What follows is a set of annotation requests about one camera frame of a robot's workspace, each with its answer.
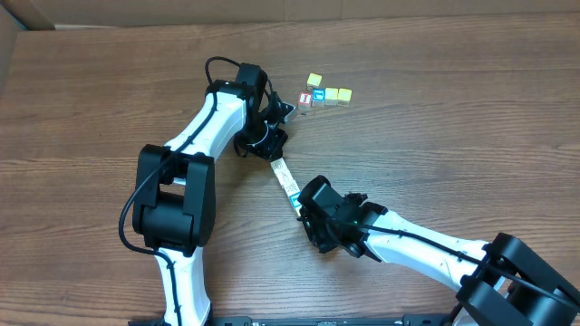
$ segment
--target tabletop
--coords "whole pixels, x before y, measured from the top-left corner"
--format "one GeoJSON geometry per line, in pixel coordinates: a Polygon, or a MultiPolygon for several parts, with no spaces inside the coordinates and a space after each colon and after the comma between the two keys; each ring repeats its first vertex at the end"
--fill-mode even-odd
{"type": "MultiPolygon", "coordinates": [[[[140,149],[177,136],[201,108],[214,55],[260,65],[285,101],[310,72],[353,90],[349,108],[283,127],[300,187],[324,175],[448,235],[517,236],[580,287],[579,31],[580,14],[516,14],[20,33],[0,103],[0,323],[162,315],[159,267],[121,244],[119,213],[140,149]]],[[[236,73],[222,62],[211,71],[236,73]]],[[[231,144],[216,192],[204,265],[217,316],[455,304],[406,267],[318,254],[269,164],[231,144]]]]}

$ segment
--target toy block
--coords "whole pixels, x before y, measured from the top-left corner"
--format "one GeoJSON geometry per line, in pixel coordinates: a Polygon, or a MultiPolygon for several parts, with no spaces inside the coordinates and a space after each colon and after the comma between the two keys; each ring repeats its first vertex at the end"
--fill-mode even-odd
{"type": "Polygon", "coordinates": [[[324,106],[324,90],[312,90],[312,106],[324,106]]]}
{"type": "Polygon", "coordinates": [[[298,109],[300,110],[310,110],[312,105],[312,94],[301,92],[298,97],[298,109]]]}
{"type": "Polygon", "coordinates": [[[338,102],[338,89],[326,88],[324,91],[324,104],[336,105],[338,102]]]}
{"type": "Polygon", "coordinates": [[[353,91],[349,89],[340,89],[338,91],[338,102],[340,106],[347,107],[351,105],[351,97],[353,96],[353,91]]]}
{"type": "Polygon", "coordinates": [[[308,76],[308,81],[306,82],[306,89],[311,91],[312,89],[320,86],[320,82],[323,80],[323,76],[311,73],[308,76]]]}

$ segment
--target wall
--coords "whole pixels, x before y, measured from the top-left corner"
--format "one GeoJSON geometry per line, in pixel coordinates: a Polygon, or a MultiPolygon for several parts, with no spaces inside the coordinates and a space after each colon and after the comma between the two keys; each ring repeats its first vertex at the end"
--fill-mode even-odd
{"type": "Polygon", "coordinates": [[[4,88],[8,67],[12,59],[16,35],[22,31],[16,20],[0,6],[0,95],[4,88]]]}
{"type": "Polygon", "coordinates": [[[0,0],[31,29],[580,11],[579,0],[0,0]]]}

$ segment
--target wooden surface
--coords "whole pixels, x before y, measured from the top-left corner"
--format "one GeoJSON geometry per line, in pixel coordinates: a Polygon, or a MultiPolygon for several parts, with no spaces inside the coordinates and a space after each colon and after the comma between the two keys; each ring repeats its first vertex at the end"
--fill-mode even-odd
{"type": "MultiPolygon", "coordinates": [[[[285,128],[301,187],[324,174],[449,235],[510,233],[580,286],[580,14],[33,32],[17,39],[0,108],[0,322],[122,325],[164,312],[157,264],[122,246],[117,221],[140,149],[195,116],[213,55],[260,64],[287,101],[309,72],[353,89],[350,108],[285,128]]],[[[204,257],[216,315],[454,305],[407,268],[318,254],[267,163],[230,147],[216,169],[204,257]]]]}

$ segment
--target yellow block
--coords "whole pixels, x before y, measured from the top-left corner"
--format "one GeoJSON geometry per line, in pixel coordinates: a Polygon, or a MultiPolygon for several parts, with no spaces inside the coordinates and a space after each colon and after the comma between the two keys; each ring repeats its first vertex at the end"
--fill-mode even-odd
{"type": "Polygon", "coordinates": [[[353,96],[353,91],[349,89],[340,89],[338,91],[338,105],[349,106],[351,104],[351,97],[353,96]]]}
{"type": "Polygon", "coordinates": [[[326,94],[324,98],[324,104],[326,105],[336,105],[338,100],[338,89],[326,88],[326,94]]]}
{"type": "Polygon", "coordinates": [[[320,82],[323,80],[323,76],[311,73],[308,76],[308,81],[306,82],[306,89],[311,91],[312,88],[320,86],[320,82]]]}

